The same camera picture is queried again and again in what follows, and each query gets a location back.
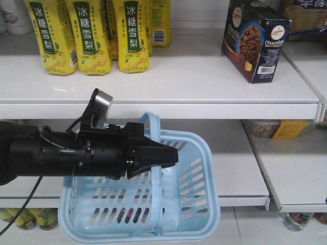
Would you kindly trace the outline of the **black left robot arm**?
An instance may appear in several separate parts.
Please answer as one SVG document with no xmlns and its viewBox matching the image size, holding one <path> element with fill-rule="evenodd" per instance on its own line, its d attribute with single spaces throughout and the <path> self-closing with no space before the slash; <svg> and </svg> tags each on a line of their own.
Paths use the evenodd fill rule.
<svg viewBox="0 0 327 245">
<path fill-rule="evenodd" d="M 178 160 L 177 149 L 146 137 L 141 123 L 73 133 L 1 122 L 2 185 L 21 176 L 133 178 Z"/>
</svg>

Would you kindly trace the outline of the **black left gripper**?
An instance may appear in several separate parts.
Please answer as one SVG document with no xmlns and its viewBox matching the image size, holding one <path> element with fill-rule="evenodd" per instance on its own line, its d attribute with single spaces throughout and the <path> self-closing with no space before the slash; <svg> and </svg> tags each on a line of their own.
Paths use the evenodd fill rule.
<svg viewBox="0 0 327 245">
<path fill-rule="evenodd" d="M 77 137 L 83 144 L 75 176 L 106 176 L 131 179 L 152 167 L 168 168 L 178 162 L 177 148 L 144 136 L 144 125 L 128 122 L 124 127 L 109 124 L 98 129 L 82 125 Z"/>
</svg>

